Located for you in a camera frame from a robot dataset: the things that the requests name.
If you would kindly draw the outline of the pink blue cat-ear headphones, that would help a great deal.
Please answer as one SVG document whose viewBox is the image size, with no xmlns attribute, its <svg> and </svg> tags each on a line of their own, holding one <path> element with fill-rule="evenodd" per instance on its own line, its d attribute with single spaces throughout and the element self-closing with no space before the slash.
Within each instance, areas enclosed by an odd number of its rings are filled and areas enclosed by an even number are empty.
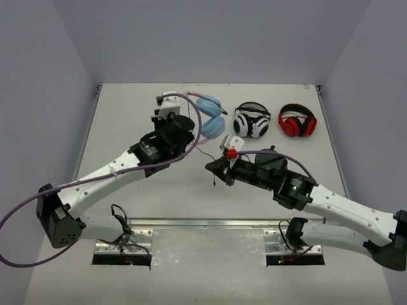
<svg viewBox="0 0 407 305">
<path fill-rule="evenodd" d="M 211 95 L 204 95 L 192 91 L 188 91 L 187 94 L 196 97 L 197 101 L 195 105 L 198 110 L 202 114 L 210 117 L 210 119 L 202 125 L 201 136 L 203 139 L 200 139 L 197 145 L 206 144 L 210 140 L 218 138 L 225 131 L 225 119 L 222 115 L 228 114 L 222 108 L 221 102 Z"/>
</svg>

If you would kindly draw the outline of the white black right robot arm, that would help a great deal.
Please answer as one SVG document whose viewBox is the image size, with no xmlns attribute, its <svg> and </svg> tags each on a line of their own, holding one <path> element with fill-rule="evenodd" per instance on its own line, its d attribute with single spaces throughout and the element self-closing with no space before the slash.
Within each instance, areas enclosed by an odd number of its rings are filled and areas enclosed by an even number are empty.
<svg viewBox="0 0 407 305">
<path fill-rule="evenodd" d="M 241 157 L 247 151 L 226 149 L 205 169 L 232 186 L 243 182 L 272 192 L 273 200 L 288 210 L 325 219 L 324 223 L 293 217 L 280 232 L 283 245 L 299 257 L 316 245 L 363 254 L 384 268 L 406 271 L 406 211 L 383 212 L 343 197 L 318 183 L 308 170 L 288 168 L 294 158 L 273 149 L 253 151 L 254 161 Z"/>
</svg>

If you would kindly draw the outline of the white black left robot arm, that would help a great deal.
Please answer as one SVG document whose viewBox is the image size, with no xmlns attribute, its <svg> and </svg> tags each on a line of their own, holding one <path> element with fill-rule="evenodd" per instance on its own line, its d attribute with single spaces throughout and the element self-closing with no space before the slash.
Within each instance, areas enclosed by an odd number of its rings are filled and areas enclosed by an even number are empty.
<svg viewBox="0 0 407 305">
<path fill-rule="evenodd" d="M 53 191 L 47 184 L 39 189 L 36 214 L 53 248 L 63 248 L 79 239 L 97 239 L 124 245 L 134 234 L 123 216 L 100 216 L 88 209 L 122 187 L 146 179 L 170 166 L 193 142 L 194 122 L 170 113 L 159 120 L 156 130 L 102 168 L 78 180 L 75 186 Z"/>
</svg>

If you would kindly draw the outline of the white black headphones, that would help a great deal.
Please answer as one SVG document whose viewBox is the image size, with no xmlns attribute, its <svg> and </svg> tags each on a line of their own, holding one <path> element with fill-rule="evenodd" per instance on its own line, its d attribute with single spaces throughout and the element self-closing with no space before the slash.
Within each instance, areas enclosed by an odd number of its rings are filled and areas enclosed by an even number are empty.
<svg viewBox="0 0 407 305">
<path fill-rule="evenodd" d="M 249 101 L 235 109 L 233 129 L 240 137 L 261 138 L 269 128 L 271 114 L 260 103 Z"/>
</svg>

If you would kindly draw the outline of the red black headphones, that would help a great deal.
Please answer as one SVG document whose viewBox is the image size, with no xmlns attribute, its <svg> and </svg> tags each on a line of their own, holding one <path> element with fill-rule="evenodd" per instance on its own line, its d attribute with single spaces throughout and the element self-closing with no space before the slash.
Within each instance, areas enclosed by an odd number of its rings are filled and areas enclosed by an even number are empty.
<svg viewBox="0 0 407 305">
<path fill-rule="evenodd" d="M 288 112 L 298 112 L 300 115 L 283 118 L 282 116 Z M 303 105 L 286 104 L 280 109 L 278 123 L 288 137 L 309 137 L 317 126 L 317 118 Z"/>
</svg>

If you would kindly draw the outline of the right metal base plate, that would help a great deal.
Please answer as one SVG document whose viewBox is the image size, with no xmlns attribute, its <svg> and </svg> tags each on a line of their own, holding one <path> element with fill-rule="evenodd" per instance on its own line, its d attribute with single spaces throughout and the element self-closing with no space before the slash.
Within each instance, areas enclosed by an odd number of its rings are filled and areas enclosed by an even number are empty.
<svg viewBox="0 0 407 305">
<path fill-rule="evenodd" d="M 292 254 L 300 255 L 322 255 L 322 247 L 317 246 L 303 246 L 301 249 L 293 252 L 284 243 L 281 233 L 277 227 L 266 228 L 263 230 L 263 237 L 265 241 L 265 252 L 268 255 L 282 255 L 290 256 Z"/>
</svg>

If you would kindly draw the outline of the metal base plate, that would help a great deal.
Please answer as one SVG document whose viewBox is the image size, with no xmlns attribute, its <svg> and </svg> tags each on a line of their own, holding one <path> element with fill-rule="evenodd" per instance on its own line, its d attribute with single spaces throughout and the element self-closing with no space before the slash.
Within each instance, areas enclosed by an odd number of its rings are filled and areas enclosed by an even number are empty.
<svg viewBox="0 0 407 305">
<path fill-rule="evenodd" d="M 93 253 L 95 255 L 147 255 L 152 253 L 153 229 L 136 227 L 133 228 L 133 235 L 129 239 L 130 245 L 123 246 L 123 251 L 119 246 L 97 241 Z"/>
<path fill-rule="evenodd" d="M 266 228 L 263 230 L 263 237 L 265 241 L 265 252 L 268 255 L 282 255 L 290 256 L 292 254 L 300 255 L 322 255 L 322 247 L 317 246 L 303 246 L 301 249 L 293 252 L 284 243 L 281 233 L 277 227 Z"/>
</svg>

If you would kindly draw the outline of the silver aluminium rail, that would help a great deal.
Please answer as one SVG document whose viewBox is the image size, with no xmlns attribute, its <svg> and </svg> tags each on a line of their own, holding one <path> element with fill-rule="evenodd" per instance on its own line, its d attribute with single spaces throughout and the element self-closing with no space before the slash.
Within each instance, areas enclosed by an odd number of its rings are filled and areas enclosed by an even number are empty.
<svg viewBox="0 0 407 305">
<path fill-rule="evenodd" d="M 157 227 L 157 228 L 175 228 L 175 227 L 274 227 L 285 219 L 233 219 L 233 218 L 134 218 L 128 219 L 129 224 L 135 227 Z"/>
</svg>

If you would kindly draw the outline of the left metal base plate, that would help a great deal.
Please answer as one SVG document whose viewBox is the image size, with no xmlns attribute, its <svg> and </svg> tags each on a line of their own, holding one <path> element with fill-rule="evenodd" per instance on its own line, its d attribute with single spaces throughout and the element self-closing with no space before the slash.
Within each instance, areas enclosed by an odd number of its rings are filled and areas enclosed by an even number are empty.
<svg viewBox="0 0 407 305">
<path fill-rule="evenodd" d="M 130 245 L 123 246 L 123 251 L 119 246 L 97 241 L 93 253 L 95 255 L 147 255 L 152 253 L 153 229 L 136 227 L 133 228 L 133 235 L 129 239 Z"/>
</svg>

